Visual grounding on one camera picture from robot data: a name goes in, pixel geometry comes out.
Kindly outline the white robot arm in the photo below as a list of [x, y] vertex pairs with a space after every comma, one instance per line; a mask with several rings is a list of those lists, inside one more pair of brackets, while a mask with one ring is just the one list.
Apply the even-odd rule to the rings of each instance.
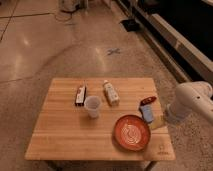
[[183, 122], [192, 112], [200, 114], [213, 125], [213, 86], [205, 81], [185, 82], [175, 88], [173, 101], [167, 105], [165, 120], [170, 124]]

